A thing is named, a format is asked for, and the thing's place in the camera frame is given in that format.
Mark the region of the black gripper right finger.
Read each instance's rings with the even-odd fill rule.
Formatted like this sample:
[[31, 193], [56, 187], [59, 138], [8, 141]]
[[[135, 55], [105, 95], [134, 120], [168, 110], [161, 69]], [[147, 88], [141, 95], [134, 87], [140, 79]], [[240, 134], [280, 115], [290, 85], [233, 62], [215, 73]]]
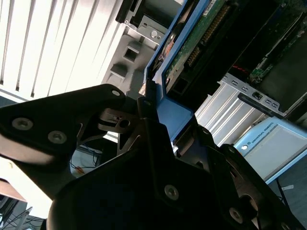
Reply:
[[236, 230], [302, 230], [290, 209], [229, 144], [218, 147], [206, 128], [190, 126], [177, 136], [181, 160], [202, 166], [213, 179], [223, 218]]

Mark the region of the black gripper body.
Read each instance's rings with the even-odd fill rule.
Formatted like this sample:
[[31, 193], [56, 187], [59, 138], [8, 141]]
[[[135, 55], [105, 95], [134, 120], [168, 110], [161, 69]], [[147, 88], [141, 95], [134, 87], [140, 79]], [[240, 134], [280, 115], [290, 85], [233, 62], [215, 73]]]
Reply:
[[70, 182], [54, 200], [49, 230], [237, 230], [238, 198], [217, 190], [209, 147], [203, 167], [165, 151], [132, 150]]

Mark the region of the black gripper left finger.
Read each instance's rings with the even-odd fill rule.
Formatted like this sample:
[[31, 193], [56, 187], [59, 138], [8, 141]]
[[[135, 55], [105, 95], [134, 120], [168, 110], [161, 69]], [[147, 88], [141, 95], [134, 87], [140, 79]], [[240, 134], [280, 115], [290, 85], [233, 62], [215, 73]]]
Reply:
[[175, 157], [153, 102], [111, 84], [1, 108], [0, 154], [35, 173], [61, 173], [77, 146], [109, 131], [118, 134], [120, 158], [72, 182], [62, 198], [178, 198]]

